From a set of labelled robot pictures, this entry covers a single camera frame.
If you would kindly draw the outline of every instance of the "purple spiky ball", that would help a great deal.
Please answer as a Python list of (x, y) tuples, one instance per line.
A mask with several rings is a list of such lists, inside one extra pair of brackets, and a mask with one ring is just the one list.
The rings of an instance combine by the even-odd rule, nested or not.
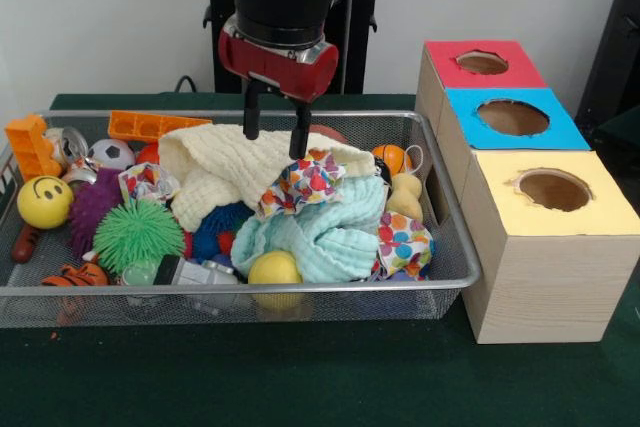
[(93, 237), (98, 224), (113, 209), (122, 203), (118, 174), (114, 169), (100, 169), (98, 180), (93, 185), (84, 185), (71, 204), (71, 248), (73, 255), (81, 258), (93, 249)]

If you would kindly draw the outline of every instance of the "wooden shape sorter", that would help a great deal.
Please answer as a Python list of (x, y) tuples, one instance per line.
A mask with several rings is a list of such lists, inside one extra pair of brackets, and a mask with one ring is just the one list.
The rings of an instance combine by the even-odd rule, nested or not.
[(590, 150), (550, 89), (447, 89), (438, 144), (458, 199), (471, 150)]
[(594, 152), (475, 151), (462, 208), (483, 276), (478, 343), (599, 341), (640, 255), (640, 219)]
[(538, 89), (547, 85), (520, 44), (504, 40), (426, 42), (416, 111), (437, 132), (445, 89)]

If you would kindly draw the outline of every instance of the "wire mesh basket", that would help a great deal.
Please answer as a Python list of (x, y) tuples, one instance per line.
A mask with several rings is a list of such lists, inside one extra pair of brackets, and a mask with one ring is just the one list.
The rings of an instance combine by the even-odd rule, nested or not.
[[(158, 112), (241, 123), (238, 111)], [(89, 144), (107, 137), (109, 112), (57, 111), (42, 114), (49, 127), (72, 126)], [(206, 285), (150, 287), (43, 287), (40, 281), (74, 263), (68, 227), (45, 231), (30, 261), (16, 264), (11, 249), (23, 226), (16, 196), (23, 180), (9, 148), (0, 158), (4, 193), (0, 201), (0, 328), (54, 326), (124, 326), (269, 321), (346, 321), (373, 319), (439, 319), (461, 289), (479, 277), (479, 262), (462, 218), (435, 137), (414, 112), (318, 112), (314, 123), (342, 132), (351, 145), (371, 150), (381, 144), (418, 145), (424, 162), (416, 173), (423, 185), (430, 172), (439, 180), (450, 215), (436, 221), (426, 194), (420, 199), (425, 225), (436, 250), (429, 280), (423, 282), (350, 282), (293, 285)], [(264, 112), (263, 130), (291, 130), (293, 112)], [(411, 149), (413, 156), (417, 149)], [(419, 159), (412, 158), (415, 164)], [(266, 310), (269, 300), (295, 306)]]

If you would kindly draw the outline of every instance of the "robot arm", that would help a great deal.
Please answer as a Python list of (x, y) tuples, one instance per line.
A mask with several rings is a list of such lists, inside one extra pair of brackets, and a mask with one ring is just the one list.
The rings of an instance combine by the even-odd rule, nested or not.
[(338, 49), (324, 40), (324, 22), (336, 0), (235, 0), (218, 55), (225, 68), (249, 82), (244, 133), (259, 135), (258, 96), (271, 92), (290, 99), (298, 122), (290, 156), (306, 153), (311, 103), (324, 94), (338, 66)]

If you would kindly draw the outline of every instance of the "yellow box top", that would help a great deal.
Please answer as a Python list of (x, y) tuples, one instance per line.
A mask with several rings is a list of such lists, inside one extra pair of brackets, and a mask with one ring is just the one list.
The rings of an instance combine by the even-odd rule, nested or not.
[(595, 152), (474, 154), (509, 235), (640, 235), (640, 218)]

